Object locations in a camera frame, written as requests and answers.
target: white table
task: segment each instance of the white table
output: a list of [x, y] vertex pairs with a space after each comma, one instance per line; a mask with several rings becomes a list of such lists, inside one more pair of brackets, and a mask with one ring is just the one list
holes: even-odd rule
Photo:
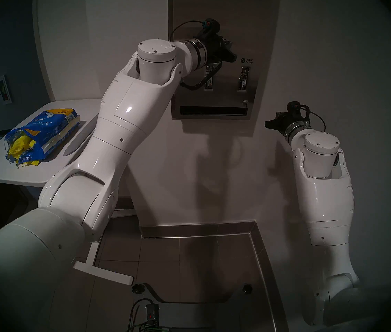
[[15, 128], [26, 125], [38, 114], [47, 109], [73, 108], [77, 114], [80, 115], [79, 128], [68, 136], [68, 138], [47, 157], [46, 161], [42, 161], [38, 166], [30, 165], [27, 167], [17, 167], [15, 163], [10, 163], [5, 158], [5, 140], [2, 138], [0, 140], [0, 182], [20, 186], [43, 187], [52, 176], [71, 163], [83, 151], [86, 141], [76, 151], [69, 155], [64, 155], [65, 150], [80, 134], [80, 131], [82, 131], [98, 114], [100, 102], [101, 99], [50, 102], [19, 123]]

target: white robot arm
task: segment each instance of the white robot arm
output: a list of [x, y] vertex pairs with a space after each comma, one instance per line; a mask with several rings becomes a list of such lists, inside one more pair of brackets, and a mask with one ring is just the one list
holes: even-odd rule
[[354, 196], [340, 141], [309, 127], [309, 107], [294, 101], [287, 110], [266, 121], [265, 127], [281, 132], [293, 151], [300, 213], [312, 245], [313, 274], [304, 319], [322, 325], [331, 305], [341, 304], [336, 295], [358, 284], [349, 259]]
[[19, 330], [31, 329], [83, 240], [99, 240], [129, 158], [158, 124], [180, 79], [206, 64], [235, 61], [219, 30], [206, 19], [194, 39], [139, 43], [102, 98], [82, 154], [46, 183], [37, 209], [0, 230], [0, 313]]

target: plastic wrapper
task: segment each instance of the plastic wrapper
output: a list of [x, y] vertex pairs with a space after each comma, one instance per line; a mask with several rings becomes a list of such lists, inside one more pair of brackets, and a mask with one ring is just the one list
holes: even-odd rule
[[71, 108], [49, 109], [5, 136], [6, 159], [16, 165], [38, 165], [78, 127]]

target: dark floor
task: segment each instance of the dark floor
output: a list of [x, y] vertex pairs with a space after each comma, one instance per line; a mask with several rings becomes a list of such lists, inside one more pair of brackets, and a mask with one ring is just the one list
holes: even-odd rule
[[[78, 260], [85, 262], [88, 249], [83, 246]], [[94, 265], [148, 283], [170, 302], [221, 302], [250, 283], [253, 299], [240, 314], [241, 330], [273, 331], [249, 234], [142, 239], [137, 217], [114, 218]], [[71, 269], [42, 310], [37, 331], [124, 332], [132, 304], [130, 286]]]

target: cable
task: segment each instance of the cable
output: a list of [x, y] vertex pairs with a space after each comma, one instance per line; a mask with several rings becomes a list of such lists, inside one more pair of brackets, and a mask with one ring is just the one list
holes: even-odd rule
[[213, 77], [219, 70], [220, 68], [222, 67], [222, 61], [219, 61], [218, 62], [218, 65], [217, 67], [212, 70], [209, 74], [207, 74], [199, 83], [197, 83], [196, 85], [187, 85], [185, 82], [181, 82], [180, 85], [186, 89], [189, 89], [189, 90], [197, 90], [197, 89], [200, 89], [201, 87], [203, 87], [205, 85], [206, 82], [209, 81], [209, 79], [211, 77]]
[[304, 104], [299, 104], [299, 107], [301, 109], [303, 109], [303, 110], [306, 110], [305, 119], [309, 119], [309, 113], [310, 113], [309, 107], [307, 105], [304, 105]]
[[135, 329], [136, 327], [139, 327], [139, 326], [142, 326], [142, 325], [144, 325], [145, 323], [142, 323], [142, 324], [138, 324], [138, 325], [134, 325], [134, 326], [132, 326], [132, 327], [129, 327], [127, 330], [126, 330], [126, 332], [130, 332], [130, 331], [132, 331], [133, 329]]
[[137, 312], [139, 311], [139, 308], [140, 308], [140, 306], [138, 305], [137, 309], [136, 309], [136, 312], [134, 313], [134, 320], [132, 320], [132, 324], [133, 325], [136, 324]]
[[178, 25], [176, 28], [174, 28], [174, 30], [171, 32], [171, 34], [170, 34], [170, 36], [169, 36], [169, 41], [171, 41], [172, 35], [173, 35], [174, 32], [177, 30], [177, 28], [183, 26], [184, 24], [188, 24], [188, 23], [190, 23], [190, 22], [199, 22], [199, 23], [203, 24], [202, 21], [198, 21], [198, 20], [189, 20], [189, 21], [186, 21], [186, 22], [184, 22], [184, 23], [182, 23], [182, 24], [179, 24], [179, 25]]
[[149, 327], [149, 326], [144, 327], [141, 331], [149, 331], [149, 330], [169, 332], [169, 330], [164, 330], [157, 327]]
[[323, 122], [323, 132], [326, 132], [326, 124], [325, 124], [325, 121], [321, 118], [321, 116], [318, 115], [318, 114], [315, 114], [314, 112], [310, 112], [310, 113], [311, 113], [311, 114], [314, 114], [316, 117], [318, 117], [320, 120], [322, 120], [322, 122]]
[[131, 320], [132, 320], [132, 312], [134, 311], [134, 307], [136, 306], [136, 304], [138, 304], [140, 301], [143, 301], [143, 300], [146, 300], [146, 301], [149, 301], [149, 302], [151, 302], [151, 303], [154, 303], [154, 301], [152, 301], [151, 299], [148, 299], [148, 298], [142, 298], [142, 299], [139, 299], [139, 300], [137, 300], [136, 302], [134, 302], [134, 304], [132, 305], [132, 307], [131, 307], [131, 313], [130, 313], [130, 315], [129, 315], [129, 321], [128, 321], [128, 329], [126, 330], [126, 331], [129, 331], [130, 329], [133, 329], [132, 327], [131, 327]]

